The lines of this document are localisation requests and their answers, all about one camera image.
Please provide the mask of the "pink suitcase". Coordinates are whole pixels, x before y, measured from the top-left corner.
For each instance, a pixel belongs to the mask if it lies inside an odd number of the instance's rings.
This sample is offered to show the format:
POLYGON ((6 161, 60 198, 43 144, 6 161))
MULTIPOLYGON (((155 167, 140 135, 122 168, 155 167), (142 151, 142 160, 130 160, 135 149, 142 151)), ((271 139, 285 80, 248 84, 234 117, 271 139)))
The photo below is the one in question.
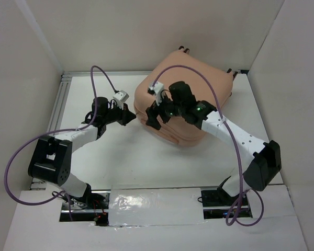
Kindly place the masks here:
MULTIPOLYGON (((188 55, 184 49, 170 53, 136 88, 134 93, 133 107, 137 114, 137 119, 145 125, 148 116, 146 109, 155 101, 155 98, 148 94, 148 87, 167 67, 172 65, 184 65, 191 67, 201 73, 213 87, 217 95, 219 105, 223 106, 229 99, 233 88, 233 73, 226 73, 220 69, 210 66, 194 57, 188 55)), ((197 73, 182 68, 175 67, 162 74, 158 81, 168 88, 171 84, 184 81, 190 86, 196 100, 204 100, 212 105, 216 105, 215 98, 202 77, 197 73)), ((194 125, 185 122, 181 117, 173 117, 166 124, 158 117, 161 129, 156 130, 152 127, 146 128, 156 135, 175 143, 179 146, 195 146, 205 137, 206 133, 199 130, 194 125)))

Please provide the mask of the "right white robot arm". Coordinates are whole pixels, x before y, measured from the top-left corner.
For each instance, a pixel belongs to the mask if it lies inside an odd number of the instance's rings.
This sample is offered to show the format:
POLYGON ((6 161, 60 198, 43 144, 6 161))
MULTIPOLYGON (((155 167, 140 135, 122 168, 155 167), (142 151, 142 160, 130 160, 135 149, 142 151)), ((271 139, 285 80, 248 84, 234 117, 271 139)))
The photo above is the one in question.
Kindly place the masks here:
POLYGON ((157 117, 168 123, 172 117, 182 117, 188 124, 207 132, 235 149, 239 172, 226 178, 218 187, 220 203, 229 205, 236 196, 254 189, 263 191, 280 172, 281 150, 277 142, 265 142, 247 133, 223 116, 216 106, 205 100, 196 100, 190 86, 183 81, 169 87, 170 96, 160 82, 151 84, 148 93, 155 100, 146 109, 146 125, 161 129, 157 117))

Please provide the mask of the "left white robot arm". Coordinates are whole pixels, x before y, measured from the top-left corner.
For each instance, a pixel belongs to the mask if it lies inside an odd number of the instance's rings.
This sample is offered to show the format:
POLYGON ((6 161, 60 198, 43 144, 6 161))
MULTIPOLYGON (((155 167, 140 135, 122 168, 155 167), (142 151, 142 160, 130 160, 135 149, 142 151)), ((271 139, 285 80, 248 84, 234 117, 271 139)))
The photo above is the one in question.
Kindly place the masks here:
POLYGON ((107 125, 117 122, 126 126, 135 118, 136 115, 126 103, 116 101, 111 107, 107 98, 98 97, 79 127, 38 139, 28 175, 56 185, 74 197, 75 204, 80 208, 88 208, 93 202, 91 187, 71 173, 72 154, 84 145, 98 140, 106 131, 107 125))

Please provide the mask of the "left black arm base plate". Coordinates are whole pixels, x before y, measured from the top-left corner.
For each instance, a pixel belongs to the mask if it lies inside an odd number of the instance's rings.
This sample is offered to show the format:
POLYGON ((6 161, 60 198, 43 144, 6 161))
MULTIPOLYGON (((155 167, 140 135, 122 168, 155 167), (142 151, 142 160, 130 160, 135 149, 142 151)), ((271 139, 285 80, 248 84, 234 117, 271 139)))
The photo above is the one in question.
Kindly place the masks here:
POLYGON ((60 195, 59 222, 91 222, 95 226, 108 226, 110 190, 93 190, 92 194, 92 201, 88 204, 78 202, 73 197, 68 201, 66 196, 60 195))

